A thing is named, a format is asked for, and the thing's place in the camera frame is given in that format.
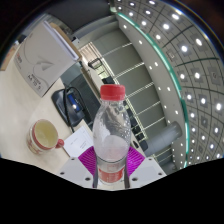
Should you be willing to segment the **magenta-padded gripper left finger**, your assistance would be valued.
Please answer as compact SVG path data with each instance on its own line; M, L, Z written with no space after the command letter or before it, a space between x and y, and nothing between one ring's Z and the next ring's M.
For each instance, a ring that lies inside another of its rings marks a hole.
M90 147L78 157L69 158L57 175L81 187L96 188L98 171L94 148Z

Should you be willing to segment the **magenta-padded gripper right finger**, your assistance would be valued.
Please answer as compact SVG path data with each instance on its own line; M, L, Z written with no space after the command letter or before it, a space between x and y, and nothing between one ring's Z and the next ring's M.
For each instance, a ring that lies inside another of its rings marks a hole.
M144 157L136 149L129 148L124 174L126 189L140 188L165 176L153 157Z

